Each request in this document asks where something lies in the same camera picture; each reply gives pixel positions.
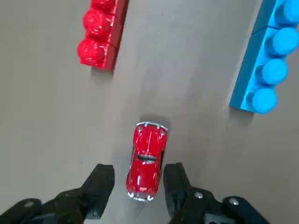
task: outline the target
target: lego stud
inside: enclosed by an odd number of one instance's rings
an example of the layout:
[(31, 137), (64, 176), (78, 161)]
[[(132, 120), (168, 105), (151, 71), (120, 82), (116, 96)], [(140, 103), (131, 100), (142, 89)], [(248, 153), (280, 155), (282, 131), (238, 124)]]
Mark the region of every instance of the lego stud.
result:
[(25, 207), (25, 208), (29, 208), (29, 207), (31, 207), (32, 205), (34, 205), (34, 202), (33, 202), (33, 201), (28, 201), (27, 203), (24, 204), (24, 207)]
[(273, 89), (263, 88), (249, 93), (247, 100), (257, 113), (266, 114), (274, 109), (278, 98)]
[(105, 56), (103, 46), (93, 39), (84, 39), (78, 45), (77, 53), (81, 62), (88, 65), (97, 64)]
[(105, 14), (100, 10), (89, 10), (83, 17), (83, 26), (87, 33), (102, 37), (110, 30), (110, 24)]
[(239, 202), (238, 202), (238, 200), (237, 199), (235, 199), (235, 198), (231, 198), (230, 200), (229, 200), (229, 203), (231, 203), (232, 205), (234, 205), (234, 206), (237, 206), (237, 205), (239, 205)]
[(274, 56), (285, 56), (292, 53), (299, 44), (299, 33), (294, 28), (283, 28), (271, 36), (266, 47)]
[(102, 9), (111, 9), (115, 6), (115, 0), (92, 0), (92, 3)]
[(295, 26), (299, 23), (299, 0), (286, 0), (276, 13), (278, 23)]
[(198, 199), (202, 199), (204, 196), (202, 195), (202, 193), (199, 193), (199, 192), (196, 192), (195, 194), (194, 194), (194, 196), (196, 197), (196, 198), (198, 198)]
[(272, 59), (264, 65), (258, 66), (256, 75), (260, 82), (276, 85), (283, 82), (288, 74), (288, 65), (281, 59)]

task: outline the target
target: toy brick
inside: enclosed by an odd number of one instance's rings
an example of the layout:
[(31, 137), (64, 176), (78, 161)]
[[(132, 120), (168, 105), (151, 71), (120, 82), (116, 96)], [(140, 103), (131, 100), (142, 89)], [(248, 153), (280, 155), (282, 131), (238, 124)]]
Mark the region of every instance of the toy brick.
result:
[(93, 38), (99, 42), (107, 42), (119, 48), (122, 25), (113, 15), (105, 14), (99, 9), (90, 9), (83, 17), (86, 38)]
[(81, 64), (94, 68), (113, 71), (117, 49), (106, 42), (86, 38), (77, 48)]
[(125, 20), (128, 0), (92, 0), (91, 8), (101, 9), (105, 13), (114, 15), (122, 23)]
[(113, 71), (127, 7), (128, 0), (91, 0), (83, 17), (85, 39), (77, 48), (82, 64)]
[(299, 23), (299, 0), (263, 0), (252, 34), (267, 27), (295, 28)]
[(288, 67), (285, 58), (299, 44), (294, 28), (266, 28), (254, 34), (241, 65), (230, 106), (266, 114), (277, 104), (277, 84), (284, 81)]

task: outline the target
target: red lego brick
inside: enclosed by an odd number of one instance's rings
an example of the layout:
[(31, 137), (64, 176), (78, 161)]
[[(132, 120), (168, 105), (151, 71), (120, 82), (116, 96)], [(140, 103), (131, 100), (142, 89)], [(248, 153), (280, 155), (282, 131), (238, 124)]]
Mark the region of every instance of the red lego brick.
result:
[(114, 15), (122, 23), (126, 17), (128, 0), (92, 0), (91, 8), (101, 9), (105, 13)]
[(85, 39), (78, 45), (82, 64), (113, 71), (128, 0), (91, 0), (83, 17)]
[(115, 16), (107, 15), (99, 9), (90, 9), (83, 17), (83, 26), (86, 30), (86, 38), (107, 42), (119, 48), (122, 25)]
[(85, 38), (77, 48), (81, 64), (113, 71), (117, 49), (106, 42)]

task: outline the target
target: red toy car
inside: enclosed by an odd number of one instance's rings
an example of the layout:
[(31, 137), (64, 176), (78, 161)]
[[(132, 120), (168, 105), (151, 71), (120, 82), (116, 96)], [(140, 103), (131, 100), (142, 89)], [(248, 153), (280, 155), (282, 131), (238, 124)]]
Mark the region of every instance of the red toy car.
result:
[(167, 128), (163, 125), (152, 122), (136, 125), (126, 183), (131, 198), (143, 202), (154, 199), (162, 175), (166, 142)]

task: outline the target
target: car windshield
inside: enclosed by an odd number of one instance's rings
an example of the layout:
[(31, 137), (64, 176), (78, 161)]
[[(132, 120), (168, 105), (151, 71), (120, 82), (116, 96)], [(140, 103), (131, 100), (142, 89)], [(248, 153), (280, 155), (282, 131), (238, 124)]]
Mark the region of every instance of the car windshield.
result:
[(137, 158), (141, 161), (145, 161), (145, 162), (156, 162), (157, 161), (157, 157), (154, 156), (148, 156), (148, 155), (137, 155)]

